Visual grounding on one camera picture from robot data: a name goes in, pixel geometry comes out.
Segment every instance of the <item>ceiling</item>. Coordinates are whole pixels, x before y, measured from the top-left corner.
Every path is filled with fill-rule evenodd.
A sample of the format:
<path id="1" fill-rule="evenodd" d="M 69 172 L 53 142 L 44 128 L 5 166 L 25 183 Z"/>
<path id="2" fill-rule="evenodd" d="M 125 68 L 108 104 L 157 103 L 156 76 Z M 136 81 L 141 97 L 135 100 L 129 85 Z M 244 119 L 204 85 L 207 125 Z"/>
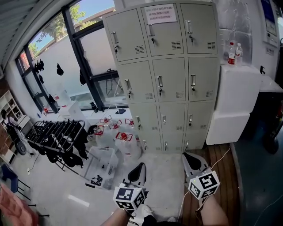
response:
<path id="1" fill-rule="evenodd" d="M 22 22 L 38 0 L 0 0 L 0 64 Z"/>

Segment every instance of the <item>plastic bin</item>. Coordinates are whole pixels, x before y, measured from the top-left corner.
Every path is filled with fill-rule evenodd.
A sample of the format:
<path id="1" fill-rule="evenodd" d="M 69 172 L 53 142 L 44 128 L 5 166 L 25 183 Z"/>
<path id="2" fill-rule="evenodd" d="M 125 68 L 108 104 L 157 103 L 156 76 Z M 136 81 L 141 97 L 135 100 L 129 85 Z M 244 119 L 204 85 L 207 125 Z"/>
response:
<path id="1" fill-rule="evenodd" d="M 110 190 L 118 165 L 118 158 L 113 148 L 91 147 L 88 157 L 91 160 L 85 178 L 89 187 Z"/>

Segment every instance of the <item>foot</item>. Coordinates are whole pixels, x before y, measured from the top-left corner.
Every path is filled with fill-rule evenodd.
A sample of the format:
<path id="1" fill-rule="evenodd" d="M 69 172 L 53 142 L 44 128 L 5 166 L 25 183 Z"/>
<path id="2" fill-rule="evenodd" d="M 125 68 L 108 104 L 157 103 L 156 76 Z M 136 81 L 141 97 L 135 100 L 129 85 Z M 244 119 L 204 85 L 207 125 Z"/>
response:
<path id="1" fill-rule="evenodd" d="M 169 221 L 169 222 L 177 222 L 175 217 L 170 217 L 167 221 Z"/>
<path id="2" fill-rule="evenodd" d="M 142 205 L 141 213 L 142 213 L 143 217 L 147 217 L 148 215 L 152 215 L 153 216 L 152 210 L 147 205 Z"/>

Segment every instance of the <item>window frame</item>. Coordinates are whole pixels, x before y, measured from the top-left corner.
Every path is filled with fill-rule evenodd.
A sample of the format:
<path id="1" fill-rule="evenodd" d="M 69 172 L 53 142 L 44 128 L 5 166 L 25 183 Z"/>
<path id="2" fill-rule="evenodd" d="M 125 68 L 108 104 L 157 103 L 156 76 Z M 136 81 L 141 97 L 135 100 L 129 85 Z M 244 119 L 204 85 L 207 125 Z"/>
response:
<path id="1" fill-rule="evenodd" d="M 31 57 L 31 53 L 30 53 L 30 50 L 29 50 L 29 43 L 32 42 L 32 40 L 36 37 L 36 35 L 38 35 L 39 32 L 42 31 L 42 29 L 44 29 L 44 27 L 46 27 L 56 16 L 58 16 L 60 13 L 62 13 L 63 15 L 63 19 L 64 19 L 64 22 L 65 22 L 65 26 L 66 26 L 66 30 L 67 30 L 67 35 L 70 39 L 70 42 L 71 42 L 71 46 L 72 46 L 72 49 L 74 51 L 74 54 L 75 54 L 75 57 L 76 57 L 76 60 L 79 64 L 79 67 L 80 67 L 80 70 L 81 70 L 81 74 L 82 76 L 84 77 L 85 81 L 86 81 L 86 84 L 88 86 L 88 89 L 92 95 L 92 98 L 93 100 L 95 101 L 95 104 L 97 106 L 97 108 L 100 110 L 100 111 L 104 111 L 105 109 L 113 109 L 113 108 L 126 108 L 128 107 L 128 103 L 121 103 L 121 104 L 109 104 L 109 105 L 105 105 L 102 101 L 102 98 L 100 97 L 99 95 L 99 92 L 98 92 L 98 89 L 96 88 L 95 86 L 95 82 L 98 82 L 98 81 L 102 81 L 102 80 L 107 80 L 107 79 L 110 79 L 110 78 L 118 78 L 119 75 L 118 75 L 118 72 L 115 71 L 113 72 L 113 75 L 108 75 L 107 73 L 105 73 L 105 75 L 93 75 L 92 74 L 92 71 L 91 71 L 91 68 L 89 66 L 89 63 L 88 61 L 84 58 L 84 48 L 81 44 L 81 41 L 80 41 L 80 38 L 92 33 L 92 32 L 95 32 L 97 30 L 100 30 L 100 29 L 103 29 L 104 28 L 104 24 L 103 24 L 103 21 L 98 21 L 97 23 L 95 24 L 92 24 L 78 32 L 76 32 L 75 30 L 75 26 L 73 24 L 73 20 L 72 20 L 72 17 L 71 17 L 71 13 L 70 13 L 70 8 L 76 4 L 76 3 L 79 3 L 80 0 L 75 0 L 75 1 L 72 1 L 70 2 L 69 4 L 63 6 L 56 14 L 54 14 L 52 17 L 50 17 L 49 20 L 47 20 L 46 23 L 44 23 L 38 30 L 37 32 L 31 37 L 31 39 L 27 42 L 27 44 L 24 46 L 23 50 L 26 52 L 26 55 L 27 55 L 27 59 L 28 59 L 28 62 L 29 62 L 29 65 L 30 67 L 24 72 L 21 68 L 21 62 L 20 62 L 20 54 L 19 56 L 16 58 L 16 64 L 17 64 L 17 67 L 18 67 L 18 70 L 20 72 L 20 75 L 22 76 L 22 79 L 27 87 L 27 90 L 29 91 L 31 97 L 33 98 L 35 104 L 37 105 L 38 109 L 40 111 L 42 111 L 42 104 L 39 100 L 39 96 L 42 97 L 44 96 L 45 99 L 47 100 L 48 104 L 50 105 L 50 107 L 52 108 L 52 110 L 57 113 L 58 110 L 56 109 L 55 105 L 53 103 L 50 103 L 49 102 L 49 99 L 48 99 L 48 95 L 47 93 L 45 92 L 42 84 L 40 83 L 39 81 L 39 78 L 38 76 L 36 75 L 36 72 L 34 70 L 34 66 L 32 64 L 32 57 Z M 42 94 L 38 94 L 38 95 L 33 95 L 32 94 L 32 91 L 30 89 L 30 87 L 28 86 L 27 82 L 25 81 L 25 76 L 27 74 L 29 74 L 30 72 L 33 73 L 34 75 L 34 78 L 42 92 Z M 91 110 L 91 107 L 82 107 L 81 110 Z"/>

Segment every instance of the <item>locker door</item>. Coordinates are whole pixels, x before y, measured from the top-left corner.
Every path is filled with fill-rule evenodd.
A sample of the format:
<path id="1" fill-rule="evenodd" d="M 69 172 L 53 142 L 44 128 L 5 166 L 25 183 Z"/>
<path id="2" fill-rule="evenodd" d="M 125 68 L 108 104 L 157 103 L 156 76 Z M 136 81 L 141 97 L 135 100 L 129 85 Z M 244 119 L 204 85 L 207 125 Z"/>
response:
<path id="1" fill-rule="evenodd" d="M 120 65 L 119 76 L 128 103 L 155 101 L 148 61 Z"/>
<path id="2" fill-rule="evenodd" d="M 147 57 L 136 9 L 109 16 L 105 21 L 111 35 L 112 48 L 117 50 L 117 61 Z"/>
<path id="3" fill-rule="evenodd" d="M 145 8 L 141 8 L 152 56 L 184 53 L 178 12 L 176 5 L 173 5 L 177 22 L 169 23 L 150 24 L 147 21 Z"/>
<path id="4" fill-rule="evenodd" d="M 185 104 L 167 102 L 159 104 L 162 132 L 184 131 Z"/>
<path id="5" fill-rule="evenodd" d="M 158 100 L 185 100 L 185 62 L 184 58 L 153 60 L 157 84 Z"/>
<path id="6" fill-rule="evenodd" d="M 184 140 L 184 150 L 202 149 L 205 139 L 205 132 L 186 133 Z"/>
<path id="7" fill-rule="evenodd" d="M 217 35 L 210 5 L 181 4 L 188 53 L 217 54 Z"/>
<path id="8" fill-rule="evenodd" d="M 218 83 L 217 58 L 189 58 L 189 100 L 212 100 Z"/>
<path id="9" fill-rule="evenodd" d="M 138 132 L 159 133 L 155 104 L 130 104 L 129 108 Z"/>
<path id="10" fill-rule="evenodd" d="M 181 153 L 183 133 L 163 133 L 163 151 Z"/>
<path id="11" fill-rule="evenodd" d="M 142 132 L 138 134 L 144 152 L 160 152 L 162 150 L 159 133 Z"/>
<path id="12" fill-rule="evenodd" d="M 187 132 L 197 130 L 205 131 L 212 109 L 212 102 L 190 102 L 187 113 Z"/>

